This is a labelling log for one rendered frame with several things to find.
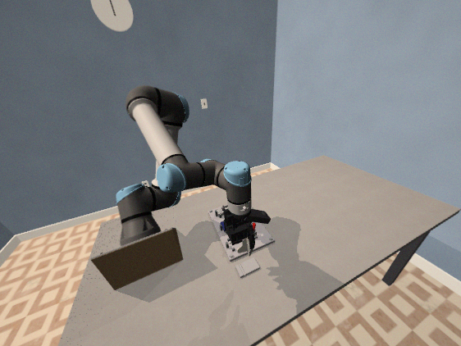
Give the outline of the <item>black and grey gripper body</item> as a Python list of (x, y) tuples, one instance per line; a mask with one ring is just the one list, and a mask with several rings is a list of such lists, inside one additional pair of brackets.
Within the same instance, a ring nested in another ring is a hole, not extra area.
[(223, 211), (225, 217), (225, 220), (223, 220), (225, 231), (232, 243), (232, 246), (243, 242), (243, 239), (246, 239), (248, 236), (250, 236), (250, 231), (253, 231), (253, 226), (251, 224), (252, 222), (244, 221), (244, 218), (250, 215), (251, 209), (244, 215), (236, 215), (230, 212), (229, 209)]

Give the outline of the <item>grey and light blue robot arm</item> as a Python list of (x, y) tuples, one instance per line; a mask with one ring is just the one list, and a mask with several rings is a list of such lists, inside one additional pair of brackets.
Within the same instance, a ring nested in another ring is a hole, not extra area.
[[(189, 105), (183, 96), (142, 85), (128, 93), (126, 110), (137, 122), (157, 161), (151, 187), (134, 184), (116, 194), (122, 225), (121, 246), (161, 232), (151, 212), (175, 206), (183, 190), (216, 185), (226, 191), (230, 212), (244, 215), (250, 211), (249, 164), (238, 161), (223, 164), (212, 159), (188, 162), (177, 145), (178, 131), (189, 118)], [(270, 220), (265, 211), (255, 209), (244, 218), (263, 224)]]

